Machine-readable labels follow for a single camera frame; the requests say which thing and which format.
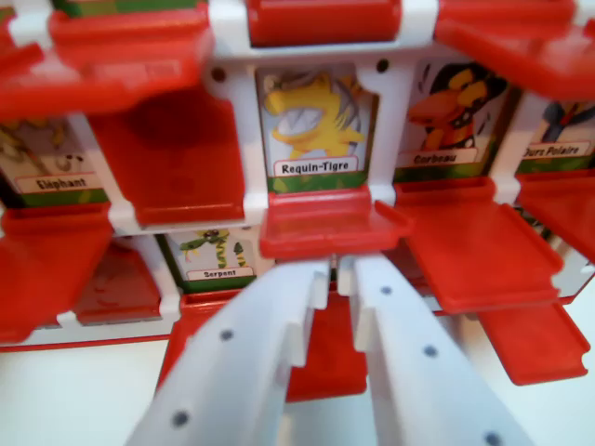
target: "name label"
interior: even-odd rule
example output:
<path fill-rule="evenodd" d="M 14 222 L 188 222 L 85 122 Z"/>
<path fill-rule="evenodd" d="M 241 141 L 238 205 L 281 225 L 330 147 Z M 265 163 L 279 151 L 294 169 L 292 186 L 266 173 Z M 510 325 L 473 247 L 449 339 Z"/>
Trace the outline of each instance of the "name label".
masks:
<path fill-rule="evenodd" d="M 201 269 L 188 271 L 186 276 L 189 281 L 208 281 L 210 279 L 254 276 L 254 271 L 250 267 Z"/>
<path fill-rule="evenodd" d="M 99 178 L 94 172 L 43 177 L 16 177 L 15 184 L 20 193 L 101 189 Z"/>
<path fill-rule="evenodd" d="M 404 151 L 399 155 L 400 167 L 422 165 L 449 165 L 475 163 L 477 149 L 451 149 L 444 151 Z"/>
<path fill-rule="evenodd" d="M 306 160 L 281 160 L 274 164 L 276 177 L 300 175 L 342 174 L 358 170 L 357 156 L 309 158 Z"/>
<path fill-rule="evenodd" d="M 571 158 L 588 156 L 593 153 L 590 141 L 577 142 L 537 142 L 525 149 L 522 158 L 534 160 L 538 158 Z"/>

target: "green cartoon snake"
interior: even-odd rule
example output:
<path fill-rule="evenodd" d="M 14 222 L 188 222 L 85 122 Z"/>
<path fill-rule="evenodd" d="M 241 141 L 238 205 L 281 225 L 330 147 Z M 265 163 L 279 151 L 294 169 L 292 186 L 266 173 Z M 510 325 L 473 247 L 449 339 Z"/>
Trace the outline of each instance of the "green cartoon snake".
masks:
<path fill-rule="evenodd" d="M 225 249 L 227 248 L 230 232 L 228 230 L 197 230 L 196 233 L 199 236 L 198 239 L 179 244 L 179 250 L 185 254 L 186 262 L 190 262 L 190 252 L 198 254 L 196 252 L 198 248 L 205 243 L 211 243 L 215 245 L 218 267 L 226 268 L 227 257 L 225 256 Z M 233 246 L 233 252 L 238 260 L 238 265 L 245 267 L 244 248 L 239 242 Z"/>

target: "yellow cartoon shark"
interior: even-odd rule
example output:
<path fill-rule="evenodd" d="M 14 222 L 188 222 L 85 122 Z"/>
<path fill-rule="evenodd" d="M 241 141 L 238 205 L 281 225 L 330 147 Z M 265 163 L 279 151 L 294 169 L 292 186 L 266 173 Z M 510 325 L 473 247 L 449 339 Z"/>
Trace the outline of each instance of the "yellow cartoon shark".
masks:
<path fill-rule="evenodd" d="M 332 80 L 328 72 L 267 76 L 265 110 L 281 116 L 272 137 L 293 147 L 292 160 L 320 149 L 326 156 L 348 155 L 350 147 L 364 141 L 353 97 L 358 87 L 350 78 Z"/>

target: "cartoon animal illustration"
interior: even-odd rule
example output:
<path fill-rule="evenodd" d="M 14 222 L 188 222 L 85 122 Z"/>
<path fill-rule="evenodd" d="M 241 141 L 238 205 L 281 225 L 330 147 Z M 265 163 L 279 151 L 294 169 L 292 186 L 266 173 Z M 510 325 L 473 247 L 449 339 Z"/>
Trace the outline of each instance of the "cartoon animal illustration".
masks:
<path fill-rule="evenodd" d="M 338 80 L 328 72 L 285 73 L 264 78 L 264 108 L 281 116 L 272 137 L 292 146 L 290 159 L 310 151 L 346 156 L 365 137 L 356 96 L 361 92 L 352 78 Z"/>
<path fill-rule="evenodd" d="M 44 121 L 29 120 L 27 123 L 36 128 L 45 125 Z M 49 175 L 46 165 L 15 133 L 20 126 L 21 121 L 0 124 L 0 155 L 17 164 L 29 161 L 37 169 L 39 175 Z"/>
<path fill-rule="evenodd" d="M 568 125 L 578 125 L 595 117 L 595 106 L 585 108 L 587 102 L 575 102 L 566 106 L 560 102 L 551 102 L 543 113 L 543 119 L 549 124 L 541 142 L 556 142 Z"/>
<path fill-rule="evenodd" d="M 507 82 L 478 63 L 444 65 L 430 95 L 407 113 L 411 123 L 426 127 L 421 150 L 437 151 L 475 147 L 473 115 L 501 95 Z"/>
<path fill-rule="evenodd" d="M 17 131 L 23 127 L 29 127 L 36 130 L 48 129 L 51 131 L 49 143 L 56 151 L 54 163 L 59 171 L 70 172 L 72 170 L 81 170 L 81 165 L 84 161 L 82 156 L 70 153 L 59 154 L 67 137 L 66 124 L 62 121 L 50 123 L 47 119 L 27 119 L 0 124 L 1 156 L 18 164 L 29 161 L 37 169 L 38 175 L 51 175 L 51 172 L 43 161 L 29 148 L 27 143 L 18 136 Z M 78 162 L 78 169 L 73 169 L 73 161 Z"/>
<path fill-rule="evenodd" d="M 218 267 L 226 268 L 228 262 L 227 256 L 225 255 L 225 250 L 227 248 L 230 232 L 228 230 L 197 230 L 196 234 L 199 236 L 198 239 L 179 244 L 179 250 L 184 253 L 186 262 L 190 262 L 190 253 L 195 253 L 198 255 L 198 248 L 203 246 L 205 243 L 211 243 L 215 245 Z M 246 261 L 242 244 L 239 242 L 236 243 L 233 246 L 233 252 L 235 253 L 235 257 L 238 261 L 238 266 L 245 267 Z"/>

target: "screw hole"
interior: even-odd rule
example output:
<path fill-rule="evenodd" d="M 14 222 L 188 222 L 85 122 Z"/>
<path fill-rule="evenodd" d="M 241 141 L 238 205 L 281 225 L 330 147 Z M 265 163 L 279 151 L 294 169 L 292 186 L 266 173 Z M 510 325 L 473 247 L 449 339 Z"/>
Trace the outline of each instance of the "screw hole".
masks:
<path fill-rule="evenodd" d="M 502 439 L 498 434 L 495 432 L 489 432 L 485 436 L 485 443 L 489 444 L 490 446 L 502 446 Z"/>
<path fill-rule="evenodd" d="M 211 70 L 211 77 L 215 82 L 221 83 L 225 82 L 227 74 L 225 73 L 225 70 L 223 70 L 222 68 L 214 68 L 213 70 Z"/>
<path fill-rule="evenodd" d="M 435 346 L 425 346 L 424 355 L 429 356 L 430 358 L 436 358 L 438 356 L 438 350 Z"/>
<path fill-rule="evenodd" d="M 389 68 L 389 62 L 386 59 L 381 59 L 376 64 L 377 72 L 385 72 Z"/>
<path fill-rule="evenodd" d="M 190 416 L 186 411 L 177 411 L 171 419 L 171 424 L 174 425 L 174 427 L 182 427 L 188 423 L 189 419 Z"/>
<path fill-rule="evenodd" d="M 223 330 L 219 334 L 219 337 L 221 338 L 222 341 L 229 341 L 230 339 L 233 338 L 233 331 L 232 330 Z"/>

